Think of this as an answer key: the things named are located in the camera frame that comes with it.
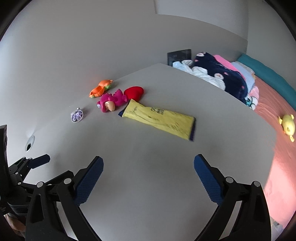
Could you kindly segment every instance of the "pink stuffed dinosaur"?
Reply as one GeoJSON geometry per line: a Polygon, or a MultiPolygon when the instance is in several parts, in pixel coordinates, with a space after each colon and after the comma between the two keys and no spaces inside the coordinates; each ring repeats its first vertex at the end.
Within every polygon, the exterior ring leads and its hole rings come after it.
{"type": "Polygon", "coordinates": [[[103,94],[100,101],[97,102],[97,106],[105,113],[108,110],[114,111],[116,106],[122,106],[126,102],[128,102],[127,96],[118,89],[113,95],[109,93],[103,94]]]}
{"type": "Polygon", "coordinates": [[[128,102],[128,98],[126,95],[124,95],[121,91],[121,89],[118,89],[117,91],[115,91],[115,93],[113,94],[113,100],[115,103],[115,106],[122,106],[124,105],[126,102],[128,102]]]}

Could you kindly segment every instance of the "pink towel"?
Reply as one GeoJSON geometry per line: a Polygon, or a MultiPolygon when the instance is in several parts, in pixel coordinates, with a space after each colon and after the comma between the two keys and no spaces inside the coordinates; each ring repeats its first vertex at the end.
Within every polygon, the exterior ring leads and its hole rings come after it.
{"type": "Polygon", "coordinates": [[[257,86],[254,86],[254,87],[251,89],[251,91],[250,91],[250,93],[249,93],[249,96],[253,96],[253,97],[255,97],[257,100],[259,100],[259,89],[258,89],[257,86]]]}
{"type": "Polygon", "coordinates": [[[221,57],[220,55],[214,55],[214,58],[220,63],[222,64],[224,67],[230,69],[230,70],[233,70],[233,71],[238,71],[238,69],[236,67],[234,67],[232,65],[232,63],[230,63],[229,61],[227,61],[226,59],[224,59],[223,57],[221,57]]]}

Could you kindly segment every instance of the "yellow rubber duck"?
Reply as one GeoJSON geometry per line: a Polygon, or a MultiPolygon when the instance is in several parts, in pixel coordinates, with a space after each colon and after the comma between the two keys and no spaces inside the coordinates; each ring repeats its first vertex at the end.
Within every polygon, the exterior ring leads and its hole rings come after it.
{"type": "Polygon", "coordinates": [[[292,142],[295,141],[293,135],[295,133],[295,123],[293,115],[284,115],[283,118],[279,117],[279,123],[283,126],[285,134],[290,136],[292,142]]]}

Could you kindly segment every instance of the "yellow plastic bag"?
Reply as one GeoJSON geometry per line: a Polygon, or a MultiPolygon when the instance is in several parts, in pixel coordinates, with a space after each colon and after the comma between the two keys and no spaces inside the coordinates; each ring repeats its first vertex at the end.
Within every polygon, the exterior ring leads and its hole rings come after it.
{"type": "Polygon", "coordinates": [[[183,139],[193,141],[195,118],[192,116],[182,115],[169,110],[145,107],[133,99],[119,113],[119,116],[140,121],[183,139]]]}

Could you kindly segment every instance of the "blue gripper pad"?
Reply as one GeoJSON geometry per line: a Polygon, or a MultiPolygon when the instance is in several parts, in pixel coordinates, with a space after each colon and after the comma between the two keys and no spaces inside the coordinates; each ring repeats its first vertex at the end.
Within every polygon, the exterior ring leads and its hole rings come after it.
{"type": "Polygon", "coordinates": [[[45,154],[45,155],[42,155],[40,157],[30,160],[28,167],[34,169],[36,167],[39,167],[39,166],[42,166],[42,165],[48,163],[49,161],[50,161],[50,156],[45,154]]]}
{"type": "Polygon", "coordinates": [[[76,186],[74,203],[79,206],[81,203],[85,203],[91,194],[94,185],[99,179],[104,169],[103,159],[97,156],[97,159],[93,162],[92,166],[89,167],[84,177],[81,179],[79,184],[76,186]]]}
{"type": "Polygon", "coordinates": [[[212,202],[221,205],[223,201],[222,188],[210,170],[210,165],[200,155],[194,158],[194,169],[207,191],[212,202]]]}

